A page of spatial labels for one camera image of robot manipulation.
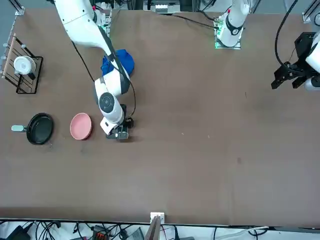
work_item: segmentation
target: black cable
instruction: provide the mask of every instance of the black cable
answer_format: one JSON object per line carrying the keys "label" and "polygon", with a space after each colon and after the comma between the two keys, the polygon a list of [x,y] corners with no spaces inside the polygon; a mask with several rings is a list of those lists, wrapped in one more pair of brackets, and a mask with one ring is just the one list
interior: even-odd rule
{"label": "black cable", "polygon": [[104,10],[102,7],[99,7],[97,5],[94,5],[97,9],[100,9],[100,10]]}
{"label": "black cable", "polygon": [[[124,78],[127,77],[127,76],[125,76],[122,72],[120,72],[119,69],[117,69],[115,66],[113,66],[113,68],[114,68],[115,70],[117,70],[117,71],[119,72],[119,74],[121,74]],[[132,115],[133,115],[133,114],[135,113],[135,111],[136,111],[136,91],[135,91],[134,85],[132,84],[131,80],[128,79],[128,81],[129,81],[129,83],[130,83],[130,85],[131,85],[131,87],[132,87],[132,90],[133,90],[134,107],[133,107],[132,113],[131,113],[130,115],[128,115],[126,118],[132,117]]]}
{"label": "black cable", "polygon": [[290,62],[290,60],[291,60],[292,56],[294,55],[295,50],[296,50],[296,47],[294,47],[294,49],[292,50],[292,53],[291,53],[291,56],[290,56],[290,58],[289,58],[288,62]]}
{"label": "black cable", "polygon": [[199,13],[202,13],[207,19],[214,21],[217,18],[216,17],[209,17],[203,10],[198,10]]}
{"label": "black cable", "polygon": [[84,223],[85,225],[87,225],[88,228],[90,228],[91,231],[94,231],[95,227],[94,226],[89,226],[88,223]]}
{"label": "black cable", "polygon": [[77,228],[77,232],[79,233],[80,238],[81,238],[81,239],[84,239],[84,238],[81,236],[80,229],[79,229],[79,223],[78,223],[78,222],[76,223],[76,228]]}
{"label": "black cable", "polygon": [[275,57],[276,59],[278,60],[278,62],[281,64],[281,66],[283,66],[288,72],[290,73],[294,73],[298,76],[304,76],[304,72],[303,71],[297,71],[297,70],[293,70],[291,68],[289,68],[288,66],[286,66],[282,61],[281,59],[279,58],[279,55],[278,55],[278,38],[279,38],[279,33],[281,31],[281,28],[283,27],[285,21],[287,20],[290,12],[292,11],[292,9],[294,8],[294,6],[296,5],[296,3],[298,2],[298,0],[294,0],[294,2],[292,3],[291,7],[289,8],[289,10],[286,12],[284,18],[282,19],[282,22],[280,23],[280,26],[276,32],[276,35],[275,35],[275,41],[274,41],[274,53],[275,53]]}
{"label": "black cable", "polygon": [[133,107],[133,110],[132,110],[131,114],[128,115],[128,116],[126,116],[126,118],[132,117],[133,114],[134,114],[135,111],[136,111],[136,91],[135,91],[134,85],[132,84],[131,80],[129,80],[129,83],[130,83],[130,86],[131,86],[131,88],[132,88],[132,90],[133,90],[134,107]]}
{"label": "black cable", "polygon": [[88,69],[88,67],[87,67],[87,64],[85,63],[85,60],[82,58],[82,56],[81,56],[80,52],[78,51],[75,43],[74,43],[73,41],[71,41],[71,42],[72,42],[72,45],[73,45],[75,51],[78,53],[79,57],[81,58],[81,60],[82,60],[82,62],[83,62],[83,65],[85,66],[88,74],[90,75],[90,78],[92,79],[92,82],[95,82],[94,78],[92,77],[92,75],[91,75],[91,73],[90,73],[90,71],[89,71],[89,69]]}
{"label": "black cable", "polygon": [[180,240],[177,227],[175,225],[173,225],[173,227],[174,227],[174,240]]}
{"label": "black cable", "polygon": [[264,231],[262,231],[262,232],[257,233],[257,231],[254,230],[254,234],[251,233],[250,231],[248,231],[248,233],[249,233],[251,236],[253,236],[253,237],[258,237],[258,236],[261,236],[261,235],[265,234],[267,231],[268,231],[268,230],[266,229],[266,230],[264,230]]}
{"label": "black cable", "polygon": [[132,225],[133,225],[133,224],[130,224],[129,226],[126,226],[126,227],[125,227],[125,228],[123,228],[123,229],[121,229],[121,228],[120,228],[120,231],[119,231],[118,233],[116,233],[116,234],[114,235],[114,237],[113,237],[113,238],[111,238],[110,240],[115,239],[115,238],[120,234],[120,232],[121,232],[121,231],[126,230],[127,228],[131,227]]}
{"label": "black cable", "polygon": [[40,222],[38,223],[38,225],[35,228],[35,240],[38,240],[38,228],[39,228]]}
{"label": "black cable", "polygon": [[225,10],[225,13],[226,13],[231,7],[232,7],[232,5]]}
{"label": "black cable", "polygon": [[27,221],[25,224],[22,225],[22,228],[27,225],[28,223],[30,223],[30,221]]}
{"label": "black cable", "polygon": [[215,239],[216,239],[216,232],[217,232],[217,229],[218,229],[218,228],[215,228],[215,229],[214,229],[214,233],[213,233],[213,240],[215,240]]}
{"label": "black cable", "polygon": [[318,12],[316,15],[314,15],[314,19],[313,19],[313,22],[314,22],[314,25],[320,27],[319,24],[316,23],[316,17],[320,14],[320,12]]}
{"label": "black cable", "polygon": [[202,11],[206,10],[207,7],[210,6],[210,4],[213,6],[213,5],[216,3],[216,1],[217,1],[217,0],[211,0],[211,1],[204,7],[204,9],[202,9]]}
{"label": "black cable", "polygon": [[41,236],[42,236],[42,234],[44,233],[44,232],[46,232],[46,233],[44,233],[43,234],[43,237],[42,237],[42,239],[44,240],[44,239],[48,239],[47,238],[47,236],[48,236],[48,234],[49,234],[49,237],[50,237],[50,239],[51,240],[55,240],[55,238],[52,236],[52,234],[50,233],[50,228],[52,228],[52,226],[54,225],[54,223],[53,222],[50,222],[48,225],[45,223],[45,222],[40,222],[41,223],[41,225],[42,225],[42,227],[43,227],[43,231],[42,231],[42,233],[40,234],[40,237],[39,237],[39,239],[41,238]]}
{"label": "black cable", "polygon": [[193,23],[196,23],[196,24],[199,24],[199,25],[202,25],[202,26],[211,28],[211,29],[219,29],[218,27],[211,26],[211,25],[208,25],[208,24],[199,22],[199,21],[195,21],[195,20],[192,20],[192,19],[187,18],[187,17],[184,17],[184,16],[179,16],[179,15],[171,15],[171,16],[172,16],[172,17],[176,17],[176,18],[180,18],[180,19],[185,19],[185,20],[188,20],[188,21],[190,21],[190,22],[193,22]]}
{"label": "black cable", "polygon": [[112,229],[114,229],[114,227],[112,228],[112,229],[110,229],[110,231],[108,231],[108,233],[110,233],[108,236],[110,237],[110,238],[113,238],[114,236],[115,236],[115,234],[117,233],[117,230],[118,230],[118,227],[119,227],[118,225],[116,225],[116,228],[115,228],[115,231],[114,231],[114,234],[112,234]]}
{"label": "black cable", "polygon": [[55,240],[54,236],[52,236],[50,229],[53,227],[54,223],[49,223],[48,225],[44,223],[45,227],[47,228],[47,233],[49,234],[49,237],[51,240]]}

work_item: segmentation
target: brown tabletop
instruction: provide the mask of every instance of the brown tabletop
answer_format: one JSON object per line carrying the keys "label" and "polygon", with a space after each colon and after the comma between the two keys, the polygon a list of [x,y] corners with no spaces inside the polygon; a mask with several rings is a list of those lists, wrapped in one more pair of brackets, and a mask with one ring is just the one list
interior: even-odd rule
{"label": "brown tabletop", "polygon": [[[148,222],[159,211],[168,223],[319,226],[320,94],[289,81],[271,89],[282,18],[250,14],[242,49],[217,50],[212,29],[192,22],[114,14],[111,40],[134,58],[137,97],[131,138],[117,142],[99,126],[93,84],[56,10],[27,9],[14,32],[44,56],[43,74],[36,95],[0,83],[0,216]],[[307,30],[300,15],[288,18],[283,61]],[[100,77],[102,50],[78,49]],[[119,101],[131,111],[132,91]],[[54,118],[48,144],[11,132],[39,112]],[[79,112],[94,123],[86,141],[69,131]]]}

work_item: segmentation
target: black frying pan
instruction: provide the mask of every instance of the black frying pan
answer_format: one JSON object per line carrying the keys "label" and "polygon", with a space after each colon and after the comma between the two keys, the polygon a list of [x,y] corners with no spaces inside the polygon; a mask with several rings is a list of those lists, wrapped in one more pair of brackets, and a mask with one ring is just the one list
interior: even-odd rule
{"label": "black frying pan", "polygon": [[13,125],[11,130],[26,133],[26,138],[30,143],[42,145],[50,139],[54,130],[54,121],[49,114],[41,112],[31,118],[28,126]]}

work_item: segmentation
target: blue towel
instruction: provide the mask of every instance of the blue towel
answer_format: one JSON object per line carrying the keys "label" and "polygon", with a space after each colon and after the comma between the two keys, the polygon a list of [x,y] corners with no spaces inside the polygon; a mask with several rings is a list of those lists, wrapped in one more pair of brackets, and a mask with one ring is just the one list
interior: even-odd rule
{"label": "blue towel", "polygon": [[[135,67],[135,62],[132,56],[125,49],[117,50],[115,51],[115,54],[119,58],[122,66],[124,67],[128,75],[130,76],[130,74],[132,73]],[[101,66],[102,76],[111,72],[113,69],[114,69],[114,66],[112,64],[110,64],[109,66],[107,57],[104,56],[102,59],[102,66]]]}

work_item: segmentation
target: pink bowl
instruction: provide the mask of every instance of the pink bowl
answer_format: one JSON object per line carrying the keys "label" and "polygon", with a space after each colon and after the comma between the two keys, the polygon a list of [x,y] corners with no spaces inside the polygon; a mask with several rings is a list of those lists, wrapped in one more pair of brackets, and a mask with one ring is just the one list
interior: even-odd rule
{"label": "pink bowl", "polygon": [[73,117],[70,123],[71,136],[76,140],[86,139],[92,129],[91,119],[88,114],[80,112]]}

